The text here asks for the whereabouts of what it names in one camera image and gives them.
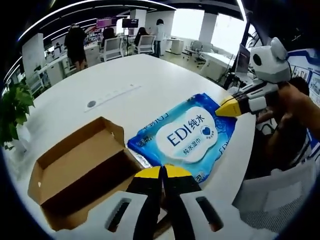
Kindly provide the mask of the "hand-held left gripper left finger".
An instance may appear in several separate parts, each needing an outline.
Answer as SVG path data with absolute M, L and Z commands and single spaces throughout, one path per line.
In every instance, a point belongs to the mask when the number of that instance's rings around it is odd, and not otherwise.
M 59 230 L 55 240 L 151 240 L 162 195 L 162 167 L 138 172 L 125 191 L 117 191 L 92 208 L 87 220 L 72 230 Z

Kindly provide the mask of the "person's right hand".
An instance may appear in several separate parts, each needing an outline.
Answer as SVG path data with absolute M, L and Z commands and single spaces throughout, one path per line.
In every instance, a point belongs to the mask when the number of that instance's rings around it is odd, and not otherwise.
M 291 117 L 298 117 L 299 107 L 305 98 L 308 97 L 290 83 L 284 84 L 277 93 L 278 98 L 275 102 L 257 115 L 257 124 L 267 122 L 271 119 L 285 121 Z

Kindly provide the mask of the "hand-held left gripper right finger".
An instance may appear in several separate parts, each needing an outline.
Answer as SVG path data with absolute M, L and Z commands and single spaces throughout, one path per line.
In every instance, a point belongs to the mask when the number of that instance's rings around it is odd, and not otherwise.
M 182 167 L 164 165 L 163 186 L 177 240 L 273 240 L 277 236 L 246 224 L 237 208 L 214 200 Z

